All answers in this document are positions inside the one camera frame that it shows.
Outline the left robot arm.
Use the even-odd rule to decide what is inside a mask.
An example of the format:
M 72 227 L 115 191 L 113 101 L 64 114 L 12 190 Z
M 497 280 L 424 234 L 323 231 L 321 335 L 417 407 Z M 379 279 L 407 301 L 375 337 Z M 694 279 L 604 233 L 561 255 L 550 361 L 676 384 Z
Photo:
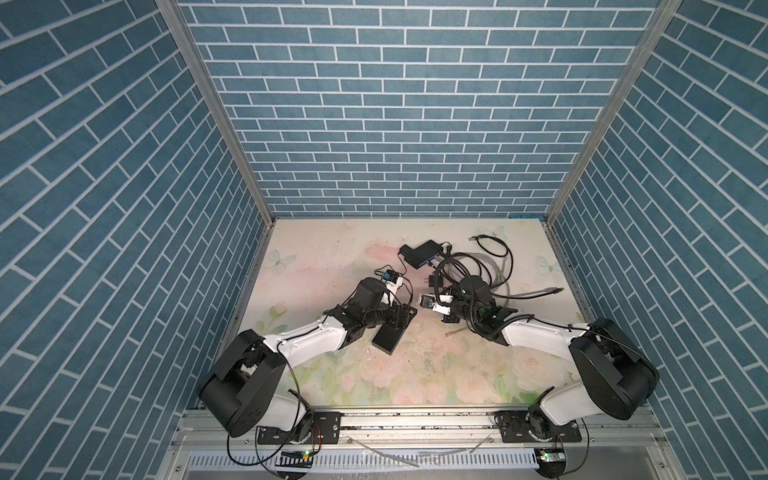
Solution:
M 232 438 L 256 427 L 273 429 L 291 441 L 304 439 L 314 409 L 300 388 L 278 393 L 285 372 L 325 354 L 342 350 L 369 329 L 376 348 L 391 354 L 417 313 L 397 299 L 408 281 L 387 271 L 361 280 L 350 296 L 293 330 L 262 336 L 240 332 L 225 348 L 198 388 L 198 397 Z

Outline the long black switch box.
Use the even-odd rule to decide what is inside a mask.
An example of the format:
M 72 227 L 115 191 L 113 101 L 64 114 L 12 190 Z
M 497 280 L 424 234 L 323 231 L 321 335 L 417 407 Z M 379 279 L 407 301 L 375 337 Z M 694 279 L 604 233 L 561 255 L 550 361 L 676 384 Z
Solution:
M 372 345 L 387 355 L 392 355 L 408 325 L 382 325 L 372 339 Z

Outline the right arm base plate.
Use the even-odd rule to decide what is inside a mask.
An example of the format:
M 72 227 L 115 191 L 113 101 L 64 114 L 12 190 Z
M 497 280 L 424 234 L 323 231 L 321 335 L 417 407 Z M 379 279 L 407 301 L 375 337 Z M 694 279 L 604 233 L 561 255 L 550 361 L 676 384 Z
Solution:
M 493 414 L 503 443 L 579 443 L 581 431 L 575 421 L 558 426 L 528 410 L 501 410 Z

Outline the aluminium front rail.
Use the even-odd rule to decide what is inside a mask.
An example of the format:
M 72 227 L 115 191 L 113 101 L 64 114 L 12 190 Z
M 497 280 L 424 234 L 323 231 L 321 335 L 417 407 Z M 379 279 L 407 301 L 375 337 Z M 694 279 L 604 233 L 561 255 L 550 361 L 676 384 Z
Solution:
M 521 406 L 480 407 L 317 407 L 314 420 L 322 448 L 461 448 L 480 444 L 514 446 L 659 447 L 666 443 L 648 407 L 627 421 L 605 414 L 574 420 L 536 434 Z

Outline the black network switch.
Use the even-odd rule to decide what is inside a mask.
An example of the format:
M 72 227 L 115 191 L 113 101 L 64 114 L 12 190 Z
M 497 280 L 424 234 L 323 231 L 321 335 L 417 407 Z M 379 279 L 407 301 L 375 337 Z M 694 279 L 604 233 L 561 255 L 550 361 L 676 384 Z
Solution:
M 432 259 L 441 255 L 442 252 L 442 246 L 434 240 L 427 240 L 417 247 L 403 245 L 398 251 L 403 261 L 414 269 L 419 269 L 428 264 Z

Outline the black wall plug adapter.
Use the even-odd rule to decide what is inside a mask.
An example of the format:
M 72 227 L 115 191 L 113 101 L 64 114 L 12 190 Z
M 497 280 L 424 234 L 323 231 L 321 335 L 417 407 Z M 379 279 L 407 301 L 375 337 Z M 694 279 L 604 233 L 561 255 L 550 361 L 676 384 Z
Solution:
M 381 278 L 381 275 L 384 273 L 385 270 L 394 270 L 395 272 L 398 272 L 404 279 L 403 286 L 405 288 L 405 291 L 408 293 L 408 304 L 411 304 L 414 299 L 414 288 L 411 280 L 406 276 L 408 272 L 408 267 L 404 261 L 403 255 L 401 253 L 396 254 L 398 261 L 400 262 L 401 267 L 397 269 L 396 267 L 386 264 L 382 267 L 379 267 L 374 270 L 374 274 Z

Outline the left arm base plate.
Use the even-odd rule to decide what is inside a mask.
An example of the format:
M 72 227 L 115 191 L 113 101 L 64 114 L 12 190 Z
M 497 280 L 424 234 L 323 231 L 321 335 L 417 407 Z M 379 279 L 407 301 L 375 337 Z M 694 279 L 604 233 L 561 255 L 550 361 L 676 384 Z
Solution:
M 314 435 L 315 443 L 337 444 L 341 430 L 342 414 L 337 411 L 315 411 L 312 417 L 305 414 L 290 431 L 274 427 L 259 426 L 256 430 L 260 445 L 310 444 Z

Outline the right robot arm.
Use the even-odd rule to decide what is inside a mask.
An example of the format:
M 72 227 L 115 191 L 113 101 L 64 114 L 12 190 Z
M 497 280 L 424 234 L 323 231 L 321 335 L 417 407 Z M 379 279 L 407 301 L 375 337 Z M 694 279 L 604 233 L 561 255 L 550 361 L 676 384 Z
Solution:
M 528 407 L 525 421 L 540 439 L 551 438 L 557 427 L 600 413 L 627 420 L 659 383 L 657 368 L 610 319 L 559 323 L 503 307 L 478 275 L 442 289 L 434 286 L 433 293 L 432 309 L 444 322 L 463 320 L 492 343 L 529 348 L 575 366 L 575 382 L 545 389 Z

